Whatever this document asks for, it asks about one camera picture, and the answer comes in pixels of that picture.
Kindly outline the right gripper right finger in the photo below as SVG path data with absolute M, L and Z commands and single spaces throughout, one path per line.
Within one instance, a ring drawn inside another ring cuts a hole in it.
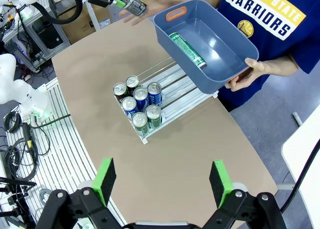
M 212 162 L 209 181 L 217 210 L 204 224 L 204 229 L 230 229 L 235 221 L 245 222 L 250 229 L 285 229 L 281 211 L 273 194 L 249 192 L 235 188 L 222 160 Z

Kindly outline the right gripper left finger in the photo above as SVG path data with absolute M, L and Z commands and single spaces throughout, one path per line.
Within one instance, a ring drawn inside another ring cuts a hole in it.
M 37 229 L 72 229 L 79 219 L 88 218 L 95 229 L 122 229 L 108 209 L 116 180 L 114 160 L 103 159 L 91 186 L 77 189 L 53 190 L 42 210 Z

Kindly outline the person's right hand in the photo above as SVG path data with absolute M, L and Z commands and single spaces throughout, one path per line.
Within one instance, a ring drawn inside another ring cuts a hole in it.
M 141 0 L 143 3 L 147 5 L 146 10 L 139 16 L 135 16 L 132 13 L 129 13 L 127 9 L 122 10 L 119 15 L 127 16 L 123 19 L 124 23 L 128 23 L 131 21 L 131 25 L 135 26 L 143 20 L 153 17 L 155 14 L 170 8 L 176 4 L 179 4 L 181 0 Z

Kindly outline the person's left hand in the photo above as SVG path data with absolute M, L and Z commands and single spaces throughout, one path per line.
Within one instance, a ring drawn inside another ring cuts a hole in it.
M 268 66 L 266 62 L 246 58 L 245 63 L 249 68 L 225 84 L 225 87 L 232 92 L 249 87 L 257 78 L 267 73 Z

